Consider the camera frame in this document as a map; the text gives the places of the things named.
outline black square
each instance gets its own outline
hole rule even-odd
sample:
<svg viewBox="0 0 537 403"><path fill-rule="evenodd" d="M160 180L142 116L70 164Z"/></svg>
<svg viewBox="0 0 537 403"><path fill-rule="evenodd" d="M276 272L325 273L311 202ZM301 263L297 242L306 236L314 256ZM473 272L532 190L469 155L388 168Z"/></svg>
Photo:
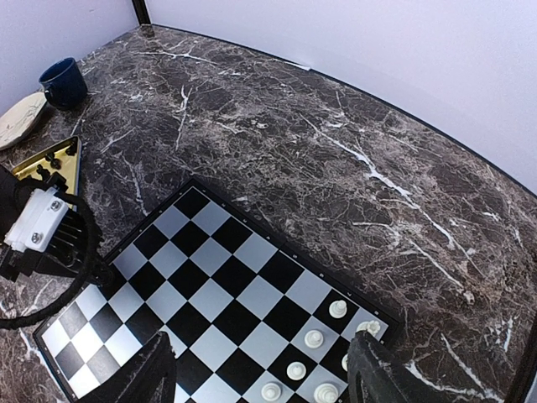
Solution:
<svg viewBox="0 0 537 403"><path fill-rule="evenodd" d="M341 366L341 361L349 351L350 343L342 337L339 337L328 353L321 361L321 365L332 372L344 382L347 382L347 372Z"/></svg>
<svg viewBox="0 0 537 403"><path fill-rule="evenodd" d="M287 400L287 403L308 403L308 401L305 399L302 399L300 395L294 394L291 396L289 400Z"/></svg>
<svg viewBox="0 0 537 403"><path fill-rule="evenodd" d="M260 322L248 309L233 300L213 324L238 346Z"/></svg>
<svg viewBox="0 0 537 403"><path fill-rule="evenodd" d="M144 301L159 289L166 279L147 262L128 282L140 294Z"/></svg>
<svg viewBox="0 0 537 403"><path fill-rule="evenodd" d="M202 285L209 280L209 276L192 260L186 260L168 281L187 300L189 300Z"/></svg>
<svg viewBox="0 0 537 403"><path fill-rule="evenodd" d="M194 188L190 188L175 204L183 214L188 218L194 218L194 216L200 212L200 210L209 204L209 199L203 196L199 191Z"/></svg>
<svg viewBox="0 0 537 403"><path fill-rule="evenodd" d="M181 342L190 347L209 328L211 323L187 302L166 325Z"/></svg>
<svg viewBox="0 0 537 403"><path fill-rule="evenodd" d="M87 362L87 366L100 384L104 384L120 368L114 357L104 346L91 357Z"/></svg>
<svg viewBox="0 0 537 403"><path fill-rule="evenodd" d="M259 275L285 294L303 271L293 260L278 252L259 271Z"/></svg>
<svg viewBox="0 0 537 403"><path fill-rule="evenodd" d="M347 313L344 317L335 319L330 315L330 305L334 301L344 300L347 303ZM319 305L317 310L313 313L313 316L327 325L329 328L336 331L336 333L341 333L345 330L351 319L354 317L358 311L358 306L353 302L350 302L347 298L331 290L324 301Z"/></svg>
<svg viewBox="0 0 537 403"><path fill-rule="evenodd" d="M243 262L232 256L212 275L212 279L224 290L237 298L252 282L256 274Z"/></svg>
<svg viewBox="0 0 537 403"><path fill-rule="evenodd" d="M151 259L168 242L168 238L154 225L150 225L135 241L134 246L143 256Z"/></svg>
<svg viewBox="0 0 537 403"><path fill-rule="evenodd" d="M107 301L110 301L110 299L121 289L121 287L125 285L127 281L125 280L125 277L123 277L121 272L117 269L115 264L110 264L110 266L108 266L108 269L112 272L113 275L112 282L106 287L101 287L99 290L107 299Z"/></svg>
<svg viewBox="0 0 537 403"><path fill-rule="evenodd" d="M307 311L287 296L283 296L263 321L283 338L291 341L308 319L310 319L310 314Z"/></svg>
<svg viewBox="0 0 537 403"><path fill-rule="evenodd" d="M87 323L87 319L76 302L60 317L61 326L69 338L73 338Z"/></svg>
<svg viewBox="0 0 537 403"><path fill-rule="evenodd" d="M123 322L112 307L106 304L90 320L90 324L102 342L105 343L123 325Z"/></svg>
<svg viewBox="0 0 537 403"><path fill-rule="evenodd" d="M153 311L143 304L125 323L134 337L144 345L164 325Z"/></svg>
<svg viewBox="0 0 537 403"><path fill-rule="evenodd" d="M294 362L299 362L305 365L306 376L300 380L292 380L287 376L287 367ZM311 374L316 365L317 363L313 359L302 353L293 344L289 344L274 362L270 364L268 371L292 390L297 390L308 375Z"/></svg>
<svg viewBox="0 0 537 403"><path fill-rule="evenodd" d="M187 256L191 256L209 238L201 228L189 221L171 242Z"/></svg>
<svg viewBox="0 0 537 403"><path fill-rule="evenodd" d="M193 395L212 375L212 371L190 350L181 354L175 367L177 384L189 395Z"/></svg>
<svg viewBox="0 0 537 403"><path fill-rule="evenodd" d="M227 221L212 234L212 237L221 246L234 254L239 246L250 238L250 235L252 235L251 230L243 226L237 219L229 217Z"/></svg>
<svg viewBox="0 0 537 403"><path fill-rule="evenodd" d="M67 379L71 379L82 368L82 365L84 365L84 361L76 351L73 343L67 344L56 355L55 359Z"/></svg>
<svg viewBox="0 0 537 403"><path fill-rule="evenodd" d="M239 395L243 395L263 374L261 365L256 363L240 348L226 360L216 374L230 385Z"/></svg>

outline black cable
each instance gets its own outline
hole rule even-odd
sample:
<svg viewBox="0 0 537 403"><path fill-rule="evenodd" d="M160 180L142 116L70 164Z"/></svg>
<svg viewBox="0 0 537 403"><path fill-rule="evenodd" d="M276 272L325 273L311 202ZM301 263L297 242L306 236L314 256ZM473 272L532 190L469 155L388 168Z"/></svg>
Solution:
<svg viewBox="0 0 537 403"><path fill-rule="evenodd" d="M18 187L33 187L46 190L46 185L44 185L43 182L37 181L33 178L23 179L18 183ZM0 319L0 329L13 330L18 329L20 327L33 326L61 311L61 309L67 304L69 304L69 302L71 302L81 290L84 283L86 283L86 280L89 277L93 266L95 265L99 240L97 237L98 227L95 223L93 212L86 204L86 202L78 196L67 195L60 191L56 192L55 196L66 203L77 205L78 213L81 215L82 219L86 224L87 246L84 261L82 262L82 267L78 272L78 275L76 275L75 279L73 279L73 282L67 288L67 290L65 290L55 301L50 303L50 305L38 310L37 312L34 312L31 315L27 315L26 317Z"/></svg>
<svg viewBox="0 0 537 403"><path fill-rule="evenodd" d="M34 190L40 189L42 191L47 191L48 189L50 189L49 185L47 185L43 181L38 181L37 179L34 179L32 177L27 177L17 182L15 184L15 189L13 191L13 202L14 202L15 208L18 210L19 213L23 212L24 206L26 206L26 202L28 201L28 200L25 200L25 201L20 200L20 192L22 189L26 189L27 187L32 187L34 188Z"/></svg>

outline blue mug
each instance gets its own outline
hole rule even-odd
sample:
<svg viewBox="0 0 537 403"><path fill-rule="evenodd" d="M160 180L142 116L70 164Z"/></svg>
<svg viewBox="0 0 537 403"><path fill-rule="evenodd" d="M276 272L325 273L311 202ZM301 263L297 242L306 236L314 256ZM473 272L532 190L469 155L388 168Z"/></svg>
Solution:
<svg viewBox="0 0 537 403"><path fill-rule="evenodd" d="M72 109L87 96L87 86L75 59L69 57L47 69L39 78L50 105L61 111Z"/></svg>

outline dark marble surface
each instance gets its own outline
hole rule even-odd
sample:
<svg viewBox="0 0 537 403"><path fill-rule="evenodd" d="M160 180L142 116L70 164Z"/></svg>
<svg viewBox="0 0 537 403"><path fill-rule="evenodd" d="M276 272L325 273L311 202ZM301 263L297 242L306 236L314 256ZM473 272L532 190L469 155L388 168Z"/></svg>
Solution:
<svg viewBox="0 0 537 403"><path fill-rule="evenodd" d="M281 60L144 27L81 62L91 96L0 153L84 144L106 253L190 175L407 322L394 349L450 401L502 401L537 306L537 202L450 140ZM66 281L0 281L3 315ZM65 400L31 332L0 332L0 401Z"/></svg>

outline white chess piece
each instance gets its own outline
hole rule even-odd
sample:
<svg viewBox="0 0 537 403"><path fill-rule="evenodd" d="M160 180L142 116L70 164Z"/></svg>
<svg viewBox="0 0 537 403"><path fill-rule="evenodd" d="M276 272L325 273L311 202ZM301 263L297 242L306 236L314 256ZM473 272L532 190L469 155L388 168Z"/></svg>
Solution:
<svg viewBox="0 0 537 403"><path fill-rule="evenodd" d="M336 403L339 392L333 384L322 384L315 388L313 398L315 403Z"/></svg>
<svg viewBox="0 0 537 403"><path fill-rule="evenodd" d="M358 325L358 328L356 329L357 332L361 332L362 330L367 330L371 333L373 337L377 336L377 333L380 332L380 322L379 321L369 321L369 322L362 322Z"/></svg>
<svg viewBox="0 0 537 403"><path fill-rule="evenodd" d="M261 396L266 401L276 401L277 399L279 399L281 395L282 395L282 388L280 388L279 385L275 384L274 382L267 383L261 389Z"/></svg>
<svg viewBox="0 0 537 403"><path fill-rule="evenodd" d="M348 370L348 361L349 361L349 355L345 354L345 357L343 357L343 359L341 360L341 366L343 367L345 372L347 372Z"/></svg>
<svg viewBox="0 0 537 403"><path fill-rule="evenodd" d="M287 376L292 380L301 380L305 377L305 365L298 361L289 364L287 367Z"/></svg>
<svg viewBox="0 0 537 403"><path fill-rule="evenodd" d="M304 337L304 343L309 348L319 348L324 341L324 336L318 330L310 330Z"/></svg>
<svg viewBox="0 0 537 403"><path fill-rule="evenodd" d="M344 300L334 301L330 304L328 311L330 312L331 317L341 319L347 314L347 303Z"/></svg>

